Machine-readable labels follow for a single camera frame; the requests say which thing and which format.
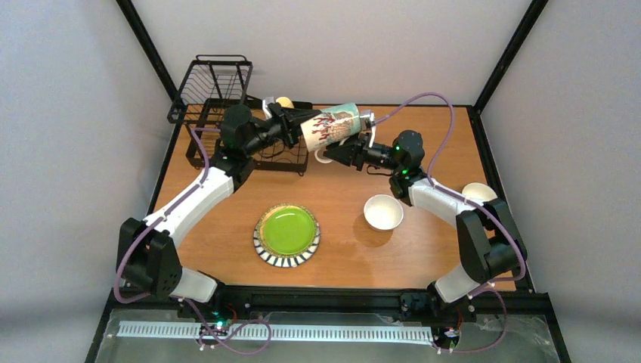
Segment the yellow ceramic mug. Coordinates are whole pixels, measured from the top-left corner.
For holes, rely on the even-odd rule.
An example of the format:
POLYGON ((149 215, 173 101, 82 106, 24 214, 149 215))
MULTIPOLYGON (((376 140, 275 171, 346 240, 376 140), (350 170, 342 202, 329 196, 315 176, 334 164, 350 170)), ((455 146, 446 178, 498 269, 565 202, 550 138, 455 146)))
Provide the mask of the yellow ceramic mug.
POLYGON ((276 98, 276 99, 275 99, 275 101, 276 101, 276 102, 277 102, 277 103, 278 103, 282 108, 289 108, 289 109, 293 109, 293 108, 295 107, 295 106, 294 106, 294 104, 293 104, 293 101, 292 101, 290 98, 288 98, 288 97, 281 96, 281 97, 276 98))

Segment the tall patterned ceramic cup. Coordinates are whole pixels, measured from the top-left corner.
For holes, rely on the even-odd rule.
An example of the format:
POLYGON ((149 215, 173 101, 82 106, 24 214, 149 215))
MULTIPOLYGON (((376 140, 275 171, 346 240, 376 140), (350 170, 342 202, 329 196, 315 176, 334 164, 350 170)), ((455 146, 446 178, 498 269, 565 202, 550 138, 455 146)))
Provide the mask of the tall patterned ceramic cup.
POLYGON ((360 133, 362 124, 354 103, 340 104, 320 110, 320 113, 301 124, 302 136, 310 153, 319 163, 331 163, 321 157, 319 150, 360 133))

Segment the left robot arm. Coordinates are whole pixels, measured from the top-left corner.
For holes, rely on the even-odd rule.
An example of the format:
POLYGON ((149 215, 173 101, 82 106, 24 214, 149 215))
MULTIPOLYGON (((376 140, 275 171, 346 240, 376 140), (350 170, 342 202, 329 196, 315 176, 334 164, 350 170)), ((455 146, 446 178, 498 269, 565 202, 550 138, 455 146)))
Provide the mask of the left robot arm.
POLYGON ((178 247, 191 229, 217 204, 246 182, 255 168, 255 154, 281 143, 299 143, 302 126, 319 110, 267 104, 260 119, 244 104, 229 107, 219 124, 212 155, 205 155, 200 174, 161 209, 142 220, 127 219, 119 231, 119 252, 113 295, 120 303, 155 296, 206 303, 218 282, 184 267, 178 247))

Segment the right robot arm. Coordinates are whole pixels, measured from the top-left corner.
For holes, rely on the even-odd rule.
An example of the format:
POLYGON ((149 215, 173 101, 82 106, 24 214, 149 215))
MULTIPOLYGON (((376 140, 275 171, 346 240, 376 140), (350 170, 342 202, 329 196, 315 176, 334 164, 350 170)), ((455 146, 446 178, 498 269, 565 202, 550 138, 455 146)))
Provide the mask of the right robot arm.
POLYGON ((419 132, 404 130, 390 146, 371 138, 370 134, 353 135, 330 144, 323 155, 357 170, 364 166, 387 169, 397 200, 455 228, 460 263, 432 283, 440 302, 472 298, 513 269, 518 269, 518 278, 524 277, 527 251, 505 201, 465 197, 429 176, 421 166, 425 151, 419 132))

